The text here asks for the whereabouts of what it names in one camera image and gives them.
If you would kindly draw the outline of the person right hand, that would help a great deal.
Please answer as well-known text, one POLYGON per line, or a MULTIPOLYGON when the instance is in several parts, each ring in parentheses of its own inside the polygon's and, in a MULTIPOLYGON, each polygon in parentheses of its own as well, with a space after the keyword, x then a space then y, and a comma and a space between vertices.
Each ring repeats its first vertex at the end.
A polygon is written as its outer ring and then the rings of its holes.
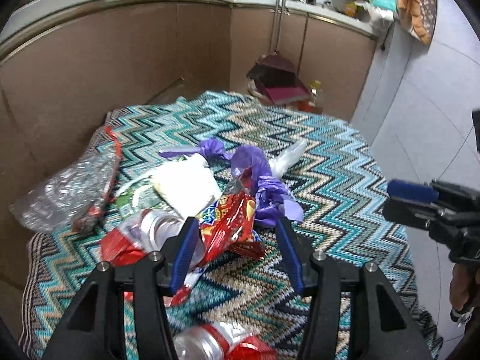
POLYGON ((470 299, 468 288, 471 282, 479 284, 479 271, 473 274, 468 266, 455 264, 452 269, 449 293, 451 306, 455 310, 461 311, 470 299))

